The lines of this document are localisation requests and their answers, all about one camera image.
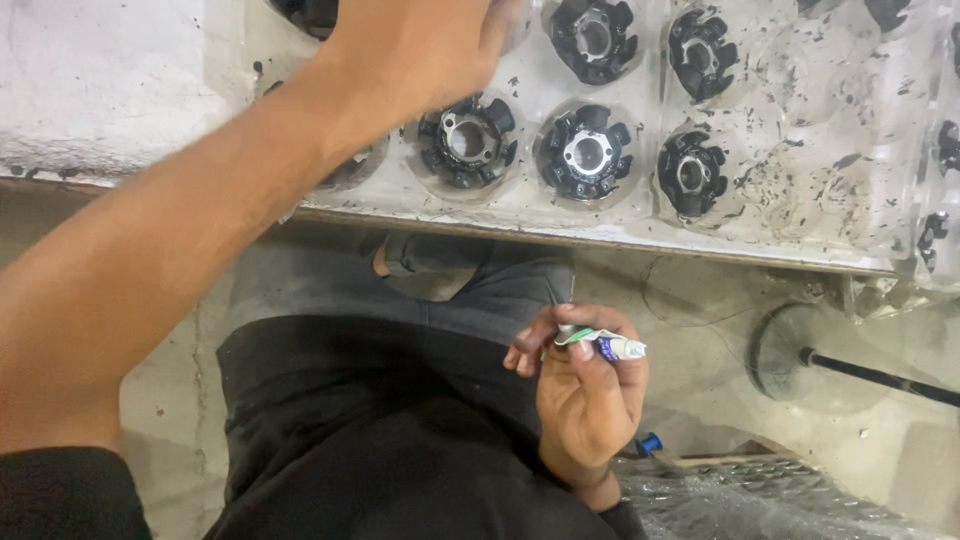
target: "plastic wrap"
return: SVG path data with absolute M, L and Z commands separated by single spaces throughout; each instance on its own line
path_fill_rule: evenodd
M 651 540 L 952 538 L 848 495 L 790 459 L 656 469 L 640 463 L 618 458 L 613 469 Z

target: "black plastic insulator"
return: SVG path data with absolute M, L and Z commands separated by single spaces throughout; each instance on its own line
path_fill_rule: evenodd
M 520 141 L 515 140 L 509 145 L 503 145 L 500 148 L 500 157 L 503 158 L 503 166 L 509 167 L 514 164 L 516 152 L 520 147 Z
M 502 99 L 494 99 L 490 106 L 486 108 L 484 114 L 497 135 L 504 136 L 504 134 L 516 129 L 514 114 L 510 112 L 510 107 Z
M 420 157 L 423 158 L 423 163 L 426 165 L 426 168 L 430 170 L 430 174 L 437 174 L 438 167 L 444 162 L 440 155 L 432 148 L 421 151 Z
M 610 109 L 602 105 L 586 105 L 577 110 L 577 120 L 589 130 L 602 130 L 607 127 L 610 113 Z
M 626 146 L 633 140 L 630 138 L 630 130 L 627 129 L 627 125 L 623 122 L 613 124 L 608 133 L 616 137 L 616 141 L 620 143 L 620 146 Z
M 457 189 L 470 189 L 469 174 L 464 171 L 457 171 L 450 180 L 450 185 Z
M 633 156 L 624 156 L 616 165 L 616 173 L 613 175 L 615 180 L 623 180 L 630 176 L 630 169 L 634 165 Z
M 490 185 L 496 182 L 496 173 L 493 172 L 493 168 L 489 165 L 483 165 L 477 169 L 477 173 L 480 175 L 480 180 L 483 181 L 483 185 Z
M 937 137 L 937 144 L 940 146 L 940 163 L 947 169 L 960 171 L 960 128 L 955 122 L 944 120 L 944 125 L 940 128 L 940 136 Z
M 420 124 L 417 126 L 417 134 L 419 136 L 433 137 L 437 135 L 437 131 L 439 130 L 440 124 L 427 120 L 426 116 L 420 119 Z
M 613 6 L 613 13 L 615 13 L 613 27 L 619 34 L 626 34 L 627 27 L 634 24 L 634 11 L 626 2 L 620 2 Z

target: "metal stator core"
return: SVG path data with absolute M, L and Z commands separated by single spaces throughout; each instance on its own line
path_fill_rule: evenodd
M 695 156 L 684 156 L 677 167 L 677 184 L 683 193 L 700 194 L 709 184 L 710 168 Z
M 450 147 L 450 153 L 458 160 L 481 161 L 490 163 L 496 155 L 497 146 L 500 144 L 499 137 L 494 137 L 483 123 L 483 120 L 472 114 L 457 114 L 455 112 L 445 112 L 440 117 L 440 129 L 444 131 L 444 138 Z M 452 144 L 458 136 L 457 134 L 467 134 L 467 138 L 472 139 L 465 145 L 461 152 L 457 145 Z M 482 146 L 471 144 L 474 141 L 482 141 Z
M 705 14 L 693 10 L 678 17 L 668 38 L 670 65 L 695 103 L 726 90 L 733 75 L 724 73 L 739 61 L 736 44 L 726 42 L 727 23 L 718 16 L 703 21 Z
M 630 174 L 634 158 L 624 156 L 630 144 L 625 124 L 607 127 L 611 111 L 587 105 L 556 121 L 540 151 L 549 162 L 543 178 L 561 196 L 575 201 L 604 199 L 616 191 L 617 180 Z
M 720 175 L 726 154 L 719 146 L 707 147 L 709 139 L 704 132 L 681 133 L 660 150 L 660 189 L 682 219 L 702 217 L 727 192 L 727 177 Z
M 577 20 L 577 49 L 585 61 L 600 61 L 613 48 L 610 17 L 602 10 L 590 8 Z
M 494 167 L 500 160 L 509 167 L 516 159 L 519 141 L 506 135 L 516 128 L 510 107 L 501 99 L 480 105 L 476 94 L 445 110 L 438 121 L 420 120 L 420 137 L 430 147 L 420 152 L 432 174 L 445 172 L 446 182 L 457 189 L 479 189 L 500 178 Z
M 553 14 L 550 41 L 582 83 L 605 85 L 620 78 L 636 56 L 639 38 L 627 38 L 633 22 L 626 2 L 564 0 Z

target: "fingers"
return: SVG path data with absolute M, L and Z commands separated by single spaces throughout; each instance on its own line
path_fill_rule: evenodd
M 587 398 L 588 417 L 611 420 L 627 412 L 616 371 L 588 341 L 567 346 L 570 366 L 577 374 Z
M 587 326 L 639 339 L 630 319 L 612 307 L 563 304 L 554 306 L 552 313 L 558 324 Z
M 570 362 L 577 371 L 577 377 L 588 392 L 588 402 L 599 400 L 602 406 L 622 407 L 630 422 L 634 426 L 638 425 L 643 413 L 647 381 L 650 379 L 647 359 L 607 362 L 595 352 L 593 344 L 587 341 L 578 341 L 567 349 L 570 352 Z M 587 381 L 585 377 L 593 377 L 593 379 Z M 613 392 L 614 389 L 618 394 L 617 398 L 603 397 L 605 393 Z
M 534 317 L 534 320 L 530 321 L 529 327 L 516 335 L 514 347 L 521 353 L 531 354 L 536 350 L 542 350 L 555 335 L 557 335 L 557 320 L 554 318 L 553 309 L 545 307 Z
M 491 0 L 487 18 L 480 31 L 480 53 L 496 67 L 503 52 L 503 42 L 520 16 L 520 0 Z

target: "leg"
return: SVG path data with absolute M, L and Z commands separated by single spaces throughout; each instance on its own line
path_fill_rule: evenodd
M 236 262 L 229 322 L 283 315 L 333 315 L 423 324 L 426 308 L 393 290 L 361 256 L 366 232 L 289 223 L 270 230 Z
M 496 242 L 489 259 L 449 302 L 429 304 L 428 324 L 507 346 L 544 306 L 573 295 L 573 252 L 559 247 Z M 503 355 L 482 364 L 451 357 L 431 367 L 467 399 L 540 433 L 537 382 L 503 367 Z
M 509 346 L 542 307 L 570 302 L 573 281 L 569 248 L 495 242 L 456 296 L 429 306 L 428 324 Z
M 490 258 L 494 242 L 426 233 L 391 231 L 384 243 L 384 263 L 392 276 L 476 268 Z
M 358 249 L 363 234 L 347 227 L 289 223 L 270 230 L 237 260 L 231 332 L 217 351 L 228 408 L 228 501 L 268 474 L 271 456 L 296 450 L 288 448 L 298 440 L 292 434 L 307 427 L 311 432 L 333 429 L 344 415 L 396 392 L 397 377 L 426 384 L 422 370 L 395 366 L 386 352 L 354 358 L 313 345 L 321 334 L 332 333 L 331 340 L 349 335 L 343 323 L 331 319 L 321 328 L 304 319 L 271 324 L 270 319 L 287 315 L 422 324 L 424 302 L 393 290 L 374 274 L 371 257 Z M 375 336 L 370 343 L 376 344 Z M 355 361 L 338 364 L 343 359 Z

